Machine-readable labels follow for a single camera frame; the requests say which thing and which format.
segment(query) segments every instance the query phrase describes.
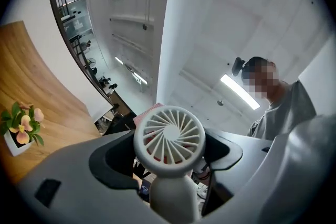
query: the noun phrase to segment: handheld fan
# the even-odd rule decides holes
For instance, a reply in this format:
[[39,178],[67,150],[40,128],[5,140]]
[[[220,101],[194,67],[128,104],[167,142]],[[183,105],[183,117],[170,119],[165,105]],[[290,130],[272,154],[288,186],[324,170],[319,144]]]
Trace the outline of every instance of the handheld fan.
[[151,110],[134,135],[137,158],[157,175],[150,189],[150,205],[170,223],[198,219],[196,188],[187,172],[200,161],[205,132],[188,110],[161,106]]

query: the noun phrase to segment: white flower pot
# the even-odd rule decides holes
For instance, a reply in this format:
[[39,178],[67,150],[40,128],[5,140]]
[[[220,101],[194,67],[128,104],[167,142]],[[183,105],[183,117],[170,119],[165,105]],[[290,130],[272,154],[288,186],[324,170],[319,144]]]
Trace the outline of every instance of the white flower pot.
[[26,151],[27,149],[30,148],[30,146],[32,144],[32,141],[31,141],[28,144],[25,144],[21,147],[17,147],[13,138],[12,138],[12,136],[11,136],[11,133],[9,131],[7,131],[5,133],[4,138],[5,138],[6,144],[9,148],[9,151],[11,152],[11,154],[13,156],[17,156],[17,155],[21,154],[22,152]]

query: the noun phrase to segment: wooden table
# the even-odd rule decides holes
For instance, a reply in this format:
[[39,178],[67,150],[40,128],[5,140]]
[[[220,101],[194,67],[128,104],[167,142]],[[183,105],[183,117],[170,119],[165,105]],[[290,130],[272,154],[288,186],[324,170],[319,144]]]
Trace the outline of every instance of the wooden table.
[[0,112],[18,101],[33,103],[45,116],[45,128],[39,133],[45,146],[33,143],[26,152],[12,157],[0,137],[0,161],[11,182],[18,182],[50,153],[100,137],[86,106],[41,59],[23,22],[0,27],[0,67]]

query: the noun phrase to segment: neck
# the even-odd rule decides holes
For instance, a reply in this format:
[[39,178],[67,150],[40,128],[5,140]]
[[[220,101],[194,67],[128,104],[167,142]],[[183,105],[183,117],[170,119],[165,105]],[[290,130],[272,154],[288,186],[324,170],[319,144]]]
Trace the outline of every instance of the neck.
[[286,88],[284,86],[284,84],[282,82],[280,82],[275,90],[273,91],[272,94],[270,94],[270,96],[267,96],[267,100],[269,102],[269,104],[275,103],[277,101],[279,101],[284,94],[286,93]]

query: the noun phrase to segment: gray shirt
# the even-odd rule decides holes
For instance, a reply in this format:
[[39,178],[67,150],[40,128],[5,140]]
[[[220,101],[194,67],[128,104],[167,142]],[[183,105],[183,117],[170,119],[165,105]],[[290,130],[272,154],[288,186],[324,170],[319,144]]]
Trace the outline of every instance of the gray shirt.
[[296,125],[314,116],[316,111],[306,90],[296,81],[288,85],[285,95],[252,124],[248,136],[274,140],[278,134],[290,133]]

